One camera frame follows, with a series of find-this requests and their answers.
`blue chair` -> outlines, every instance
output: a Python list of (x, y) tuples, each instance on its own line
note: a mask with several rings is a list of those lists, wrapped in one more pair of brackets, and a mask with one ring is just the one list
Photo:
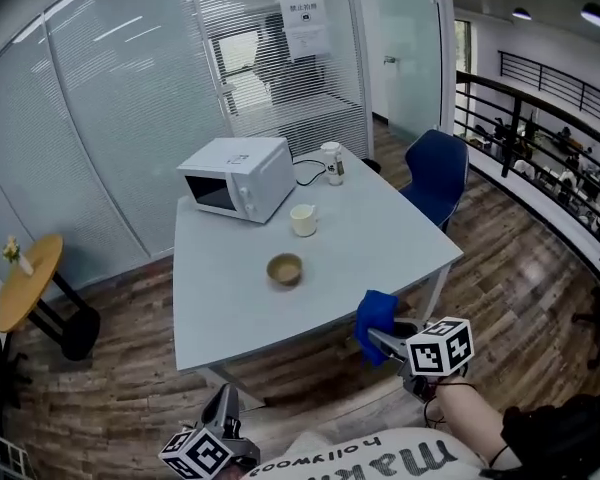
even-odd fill
[(412, 179), (400, 193), (446, 231), (467, 183), (467, 145), (457, 137), (429, 130), (411, 145), (404, 158)]

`black table leg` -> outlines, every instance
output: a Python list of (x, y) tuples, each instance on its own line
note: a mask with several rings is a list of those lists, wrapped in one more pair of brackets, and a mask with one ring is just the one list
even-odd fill
[(43, 333), (49, 336), (49, 338), (51, 338), (56, 343), (62, 345), (62, 336), (60, 336), (60, 333), (58, 333), (58, 331), (56, 331), (47, 322), (40, 318), (40, 316), (37, 315), (34, 311), (29, 313), (28, 318), (34, 323), (36, 327), (38, 327)]
[(64, 294), (69, 297), (69, 300), (73, 302), (80, 309), (88, 309), (91, 310), (91, 307), (87, 305), (85, 301), (83, 301), (80, 296), (71, 289), (71, 286), (62, 278), (60, 274), (57, 272), (53, 274), (53, 282), (58, 285)]
[(60, 329), (64, 329), (64, 320), (58, 316), (58, 313), (47, 306), (42, 299), (38, 301), (38, 307), (44, 312), (45, 315), (51, 318), (51, 320), (53, 320), (53, 322), (60, 327)]

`round wooden table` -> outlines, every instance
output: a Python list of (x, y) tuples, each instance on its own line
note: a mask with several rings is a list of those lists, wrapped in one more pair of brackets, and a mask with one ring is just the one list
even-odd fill
[[(57, 272), (62, 248), (60, 235), (47, 235), (24, 253), (33, 267), (33, 275), (28, 276), (19, 265), (13, 265), (0, 289), (0, 332), (15, 330), (28, 318), (60, 344), (65, 357), (78, 361), (84, 359), (95, 344), (100, 332), (100, 315)], [(78, 307), (66, 321), (41, 299), (52, 280)], [(59, 332), (34, 311), (36, 307), (59, 328)]]

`sign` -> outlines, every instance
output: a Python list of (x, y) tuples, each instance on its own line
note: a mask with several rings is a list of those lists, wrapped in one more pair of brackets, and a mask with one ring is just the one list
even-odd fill
[(331, 51), (324, 0), (279, 0), (291, 59)]

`flower vase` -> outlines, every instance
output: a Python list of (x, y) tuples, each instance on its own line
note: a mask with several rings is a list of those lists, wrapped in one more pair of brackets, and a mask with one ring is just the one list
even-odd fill
[(29, 263), (27, 258), (24, 257), (24, 254), (21, 254), (18, 258), (18, 265), (20, 265), (20, 268), (24, 271), (25, 274), (27, 274), (28, 276), (33, 275), (33, 267), (31, 266), (31, 263)]

